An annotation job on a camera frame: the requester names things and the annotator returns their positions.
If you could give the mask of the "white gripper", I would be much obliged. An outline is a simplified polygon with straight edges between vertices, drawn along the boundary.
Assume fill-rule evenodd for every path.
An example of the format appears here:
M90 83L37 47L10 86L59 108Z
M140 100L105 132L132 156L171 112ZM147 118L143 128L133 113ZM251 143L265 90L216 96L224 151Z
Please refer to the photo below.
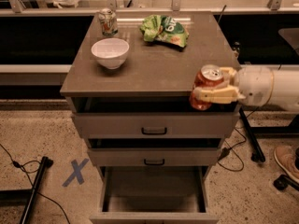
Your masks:
M246 66L238 72L233 67L221 67L225 88L196 87L192 94L198 101L213 104L230 104L239 101L242 105L263 106L273 90L274 74L264 66Z

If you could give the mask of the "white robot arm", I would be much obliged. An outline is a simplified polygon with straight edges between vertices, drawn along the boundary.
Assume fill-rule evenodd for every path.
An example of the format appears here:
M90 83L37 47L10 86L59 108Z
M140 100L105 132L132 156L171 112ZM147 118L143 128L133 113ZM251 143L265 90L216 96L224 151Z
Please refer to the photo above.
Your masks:
M274 70L265 66L233 67L204 65L196 74L191 105L207 110L213 104L239 102L248 106L277 105L297 111L299 77L297 71Z

